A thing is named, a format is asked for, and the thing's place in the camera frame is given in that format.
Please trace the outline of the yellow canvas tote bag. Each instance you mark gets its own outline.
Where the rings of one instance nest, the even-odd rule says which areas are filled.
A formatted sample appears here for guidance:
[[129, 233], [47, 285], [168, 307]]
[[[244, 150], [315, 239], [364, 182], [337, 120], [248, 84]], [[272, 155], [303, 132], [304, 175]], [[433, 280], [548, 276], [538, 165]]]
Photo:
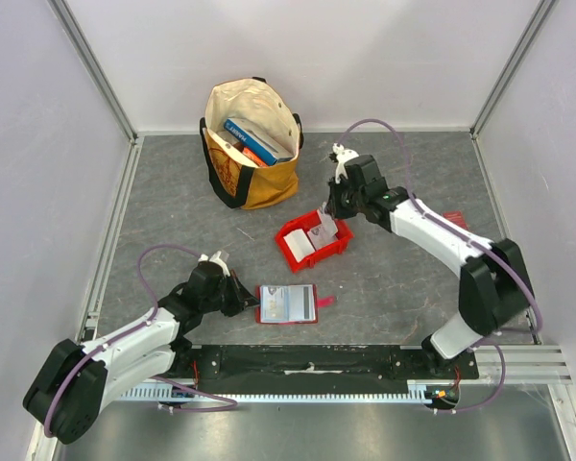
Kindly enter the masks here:
[[[273, 166], [251, 162], [220, 136], [231, 116], [257, 124], [294, 157]], [[304, 142], [300, 116], [265, 79], [249, 77], [215, 85], [200, 119], [199, 135], [208, 180], [226, 206], [257, 209], [276, 205], [297, 193], [296, 169]]]

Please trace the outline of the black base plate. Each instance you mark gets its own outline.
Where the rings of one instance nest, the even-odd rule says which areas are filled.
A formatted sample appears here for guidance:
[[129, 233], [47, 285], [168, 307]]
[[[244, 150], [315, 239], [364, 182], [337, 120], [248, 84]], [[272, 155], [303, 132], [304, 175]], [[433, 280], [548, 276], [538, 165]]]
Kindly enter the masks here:
[[475, 380], [475, 355], [463, 352], [442, 364], [419, 347], [398, 345], [202, 345], [176, 355], [167, 375], [200, 380], [289, 372], [341, 372], [398, 379]]

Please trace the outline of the orange book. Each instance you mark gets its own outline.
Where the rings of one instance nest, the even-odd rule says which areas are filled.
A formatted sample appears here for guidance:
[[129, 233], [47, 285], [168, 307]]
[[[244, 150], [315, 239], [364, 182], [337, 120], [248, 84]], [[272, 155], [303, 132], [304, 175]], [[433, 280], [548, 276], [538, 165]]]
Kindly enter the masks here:
[[251, 149], [247, 147], [242, 150], [242, 154], [258, 167], [267, 166], [267, 164], [262, 159], [260, 159]]

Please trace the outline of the blue book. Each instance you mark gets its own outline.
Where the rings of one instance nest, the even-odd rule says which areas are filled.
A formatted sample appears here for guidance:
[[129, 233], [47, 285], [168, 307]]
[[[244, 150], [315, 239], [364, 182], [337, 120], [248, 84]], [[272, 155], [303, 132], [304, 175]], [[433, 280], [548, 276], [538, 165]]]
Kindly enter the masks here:
[[277, 163], [278, 150], [261, 135], [261, 131], [252, 122], [241, 118], [227, 118], [224, 128], [266, 165]]

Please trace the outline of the white card stack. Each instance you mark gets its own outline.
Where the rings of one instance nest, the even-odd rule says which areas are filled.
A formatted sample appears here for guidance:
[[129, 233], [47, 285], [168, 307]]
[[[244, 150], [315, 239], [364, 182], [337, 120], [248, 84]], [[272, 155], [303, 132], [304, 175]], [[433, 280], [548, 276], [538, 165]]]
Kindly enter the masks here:
[[315, 253], [315, 247], [303, 229], [292, 230], [283, 237], [283, 240], [297, 263]]

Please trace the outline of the silver card in bin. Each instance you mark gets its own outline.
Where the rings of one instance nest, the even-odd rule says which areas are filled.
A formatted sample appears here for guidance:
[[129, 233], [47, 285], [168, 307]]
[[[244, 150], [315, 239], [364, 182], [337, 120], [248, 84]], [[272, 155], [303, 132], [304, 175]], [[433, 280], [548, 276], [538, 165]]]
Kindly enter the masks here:
[[335, 233], [329, 232], [322, 226], [310, 229], [306, 235], [315, 251], [319, 251], [337, 240]]

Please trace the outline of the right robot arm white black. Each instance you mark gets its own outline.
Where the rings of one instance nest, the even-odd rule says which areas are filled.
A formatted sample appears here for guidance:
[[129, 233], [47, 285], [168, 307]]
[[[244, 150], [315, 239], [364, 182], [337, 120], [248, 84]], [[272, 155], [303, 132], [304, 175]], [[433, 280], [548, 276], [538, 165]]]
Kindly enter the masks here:
[[375, 159], [340, 145], [330, 154], [326, 212], [345, 220], [362, 214], [372, 224], [418, 245], [459, 281], [458, 311], [422, 341], [422, 370], [445, 376], [455, 357], [500, 331], [535, 306], [535, 296], [519, 246], [494, 242], [451, 223], [403, 187], [391, 188]]

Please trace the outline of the red leather card holder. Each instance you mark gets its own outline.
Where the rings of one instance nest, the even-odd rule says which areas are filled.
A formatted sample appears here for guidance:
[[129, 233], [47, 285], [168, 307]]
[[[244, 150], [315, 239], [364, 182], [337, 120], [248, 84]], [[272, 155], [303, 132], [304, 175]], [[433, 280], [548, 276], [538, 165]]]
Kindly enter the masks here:
[[315, 284], [259, 285], [254, 319], [261, 325], [312, 325], [319, 310], [334, 305], [335, 296], [319, 298]]

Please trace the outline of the red silver long box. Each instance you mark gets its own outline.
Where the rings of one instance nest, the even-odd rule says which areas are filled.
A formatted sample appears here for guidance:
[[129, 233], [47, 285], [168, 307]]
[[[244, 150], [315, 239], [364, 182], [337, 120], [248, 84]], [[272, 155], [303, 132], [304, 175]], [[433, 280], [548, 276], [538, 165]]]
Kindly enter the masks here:
[[465, 217], [461, 211], [449, 211], [443, 214], [443, 217], [453, 223], [454, 225], [464, 229], [466, 231], [469, 230], [468, 223], [465, 220]]

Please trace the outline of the red plastic bin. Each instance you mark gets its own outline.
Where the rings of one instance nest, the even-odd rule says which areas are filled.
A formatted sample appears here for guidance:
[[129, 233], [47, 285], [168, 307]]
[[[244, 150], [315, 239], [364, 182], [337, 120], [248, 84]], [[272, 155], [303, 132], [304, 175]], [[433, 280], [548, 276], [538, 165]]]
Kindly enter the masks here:
[[302, 216], [299, 216], [291, 221], [284, 224], [279, 232], [275, 236], [275, 242], [283, 255], [286, 263], [293, 273], [296, 273], [302, 269], [313, 268], [319, 262], [330, 258], [333, 255], [341, 254], [348, 246], [349, 241], [353, 238], [353, 233], [349, 229], [346, 222], [341, 220], [335, 220], [338, 228], [336, 237], [337, 240], [332, 244], [322, 248], [319, 251], [315, 251], [314, 254], [306, 257], [300, 263], [297, 263], [289, 252], [287, 245], [284, 243], [283, 237], [296, 229], [303, 229], [308, 232], [310, 229], [320, 225], [320, 219], [318, 217], [317, 209], [309, 211]]

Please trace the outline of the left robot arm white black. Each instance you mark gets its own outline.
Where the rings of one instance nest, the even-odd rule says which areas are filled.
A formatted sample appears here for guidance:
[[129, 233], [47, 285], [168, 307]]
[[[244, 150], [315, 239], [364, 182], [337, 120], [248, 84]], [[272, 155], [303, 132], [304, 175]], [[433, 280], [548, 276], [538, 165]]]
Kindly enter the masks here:
[[224, 264], [201, 261], [187, 281], [175, 286], [142, 317], [100, 336], [75, 343], [65, 339], [51, 349], [23, 399], [48, 438], [71, 444], [100, 413], [140, 382], [191, 369], [186, 335], [204, 315], [233, 317], [259, 304]]

